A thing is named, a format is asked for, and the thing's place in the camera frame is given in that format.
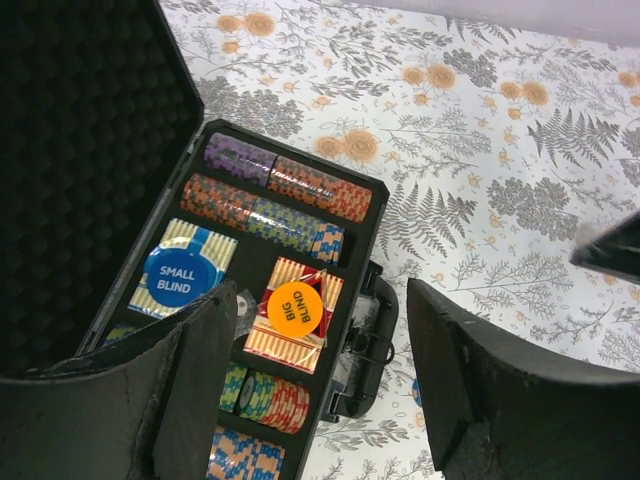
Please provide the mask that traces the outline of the green chip row in case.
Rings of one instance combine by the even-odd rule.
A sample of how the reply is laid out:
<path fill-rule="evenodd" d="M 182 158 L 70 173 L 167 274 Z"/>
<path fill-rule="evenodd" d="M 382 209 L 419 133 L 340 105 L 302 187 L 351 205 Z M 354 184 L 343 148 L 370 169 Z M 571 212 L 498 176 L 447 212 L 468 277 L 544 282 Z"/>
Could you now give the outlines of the green chip row in case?
<path fill-rule="evenodd" d="M 258 370 L 249 369 L 234 362 L 228 364 L 219 399 L 219 409 L 221 411 L 237 415 L 235 407 L 241 388 L 246 377 L 252 371 Z M 266 379 L 266 393 L 263 397 L 262 414 L 257 421 L 244 419 L 287 434 L 299 432 L 310 410 L 310 393 L 308 389 L 268 373 L 263 374 Z"/>

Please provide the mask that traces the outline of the purple chip row in case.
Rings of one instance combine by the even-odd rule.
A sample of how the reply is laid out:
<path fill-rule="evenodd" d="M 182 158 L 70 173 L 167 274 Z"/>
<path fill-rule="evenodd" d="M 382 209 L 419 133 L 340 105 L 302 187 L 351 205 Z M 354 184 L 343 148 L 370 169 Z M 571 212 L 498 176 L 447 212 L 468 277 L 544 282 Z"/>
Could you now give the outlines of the purple chip row in case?
<path fill-rule="evenodd" d="M 222 133 L 210 137 L 203 158 L 212 169 L 358 223 L 372 200 L 365 187 Z"/>

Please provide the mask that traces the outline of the triangular all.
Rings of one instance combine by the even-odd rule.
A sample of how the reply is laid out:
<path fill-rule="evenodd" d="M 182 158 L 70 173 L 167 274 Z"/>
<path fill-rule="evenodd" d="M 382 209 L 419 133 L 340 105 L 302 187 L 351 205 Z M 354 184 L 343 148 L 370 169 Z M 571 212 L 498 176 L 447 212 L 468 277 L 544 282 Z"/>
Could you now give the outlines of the triangular all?
<path fill-rule="evenodd" d="M 328 329 L 328 281 L 325 269 L 282 259 L 268 282 L 259 314 L 285 338 L 324 338 Z"/>

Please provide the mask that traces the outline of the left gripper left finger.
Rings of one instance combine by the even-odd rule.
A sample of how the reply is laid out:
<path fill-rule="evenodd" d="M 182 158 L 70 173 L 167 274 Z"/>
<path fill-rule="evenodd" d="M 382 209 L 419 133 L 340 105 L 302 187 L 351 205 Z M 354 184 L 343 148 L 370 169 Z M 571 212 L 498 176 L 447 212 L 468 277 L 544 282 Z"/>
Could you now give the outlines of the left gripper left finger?
<path fill-rule="evenodd" d="M 202 479 L 236 328 L 225 281 L 179 312 L 1 380 L 5 479 Z"/>

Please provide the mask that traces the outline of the orange big blind button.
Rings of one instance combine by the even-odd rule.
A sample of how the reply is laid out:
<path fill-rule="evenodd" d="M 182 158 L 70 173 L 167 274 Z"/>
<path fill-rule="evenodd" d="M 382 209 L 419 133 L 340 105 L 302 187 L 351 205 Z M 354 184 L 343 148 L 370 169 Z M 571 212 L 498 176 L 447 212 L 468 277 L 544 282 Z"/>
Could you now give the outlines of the orange big blind button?
<path fill-rule="evenodd" d="M 267 301 L 267 318 L 280 334 L 301 338 L 312 333 L 323 319 L 320 294 L 311 285 L 296 281 L 274 290 Z"/>

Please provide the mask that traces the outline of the blue poker chip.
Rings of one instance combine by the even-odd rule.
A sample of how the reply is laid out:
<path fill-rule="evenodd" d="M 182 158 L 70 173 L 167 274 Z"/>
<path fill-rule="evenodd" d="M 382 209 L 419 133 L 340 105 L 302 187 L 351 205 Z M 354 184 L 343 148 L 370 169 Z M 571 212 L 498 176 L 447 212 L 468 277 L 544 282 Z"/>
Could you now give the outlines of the blue poker chip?
<path fill-rule="evenodd" d="M 417 379 L 414 379 L 412 385 L 412 397 L 418 406 L 422 406 L 420 387 Z"/>

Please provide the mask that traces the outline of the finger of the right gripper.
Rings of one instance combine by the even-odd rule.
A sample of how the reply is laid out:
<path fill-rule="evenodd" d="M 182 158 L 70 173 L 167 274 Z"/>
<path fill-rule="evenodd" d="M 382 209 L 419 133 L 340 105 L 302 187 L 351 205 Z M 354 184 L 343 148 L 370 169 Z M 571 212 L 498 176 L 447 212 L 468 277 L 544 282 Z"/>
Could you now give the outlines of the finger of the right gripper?
<path fill-rule="evenodd" d="M 639 284 L 639 211 L 604 230 L 578 225 L 572 265 Z"/>

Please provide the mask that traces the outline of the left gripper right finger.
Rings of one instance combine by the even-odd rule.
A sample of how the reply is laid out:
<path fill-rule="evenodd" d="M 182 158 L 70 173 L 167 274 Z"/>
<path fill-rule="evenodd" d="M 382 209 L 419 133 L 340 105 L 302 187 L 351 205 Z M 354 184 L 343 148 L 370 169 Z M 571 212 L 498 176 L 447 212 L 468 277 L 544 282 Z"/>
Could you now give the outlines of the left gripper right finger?
<path fill-rule="evenodd" d="M 448 479 L 635 479 L 639 377 L 530 343 L 407 283 L 434 468 Z"/>

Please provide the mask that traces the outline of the orange green chip row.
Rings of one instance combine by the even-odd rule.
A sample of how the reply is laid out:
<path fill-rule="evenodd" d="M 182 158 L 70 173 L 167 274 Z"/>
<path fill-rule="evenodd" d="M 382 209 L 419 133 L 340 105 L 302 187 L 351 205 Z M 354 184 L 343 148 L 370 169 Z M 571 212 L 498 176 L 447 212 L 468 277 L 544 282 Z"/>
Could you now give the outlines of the orange green chip row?
<path fill-rule="evenodd" d="M 336 265 L 345 230 L 276 201 L 193 174 L 180 205 L 196 215 Z"/>

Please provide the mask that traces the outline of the blue orange chip row bottom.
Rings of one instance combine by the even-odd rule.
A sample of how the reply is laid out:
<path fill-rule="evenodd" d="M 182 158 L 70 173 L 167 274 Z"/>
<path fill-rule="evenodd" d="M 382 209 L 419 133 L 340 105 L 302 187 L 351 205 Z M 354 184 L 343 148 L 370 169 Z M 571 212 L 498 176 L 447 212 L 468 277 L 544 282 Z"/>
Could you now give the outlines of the blue orange chip row bottom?
<path fill-rule="evenodd" d="M 213 436 L 207 479 L 275 480 L 280 477 L 285 449 L 218 426 Z"/>

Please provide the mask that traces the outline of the red playing card deck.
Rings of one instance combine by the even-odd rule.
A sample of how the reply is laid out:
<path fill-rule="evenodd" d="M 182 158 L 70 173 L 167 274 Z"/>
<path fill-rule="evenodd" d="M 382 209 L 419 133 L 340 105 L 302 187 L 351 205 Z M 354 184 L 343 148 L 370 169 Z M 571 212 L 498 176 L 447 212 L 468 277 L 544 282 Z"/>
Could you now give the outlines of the red playing card deck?
<path fill-rule="evenodd" d="M 325 269 L 278 258 L 244 350 L 312 374 L 327 346 L 343 285 Z"/>

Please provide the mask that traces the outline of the black poker set case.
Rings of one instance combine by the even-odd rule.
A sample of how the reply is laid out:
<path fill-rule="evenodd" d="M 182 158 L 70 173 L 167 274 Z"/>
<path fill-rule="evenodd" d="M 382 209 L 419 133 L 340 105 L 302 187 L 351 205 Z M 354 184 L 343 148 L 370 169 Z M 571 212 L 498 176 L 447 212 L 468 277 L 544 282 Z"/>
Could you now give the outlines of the black poker set case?
<path fill-rule="evenodd" d="M 1 5 L 1 380 L 46 370 L 155 321 L 128 303 L 144 262 L 216 132 L 315 167 L 372 192 L 365 219 L 341 219 L 345 244 L 327 267 L 344 285 L 313 374 L 249 354 L 235 335 L 230 362 L 310 393 L 301 430 L 287 434 L 219 409 L 228 426 L 285 449 L 280 477 L 301 477 L 351 314 L 381 302 L 383 359 L 398 303 L 370 261 L 389 193 L 379 180 L 252 133 L 205 122 L 203 105 L 155 1 L 5 1 Z M 323 263 L 244 232 L 224 281 L 260 298 L 280 257 Z"/>

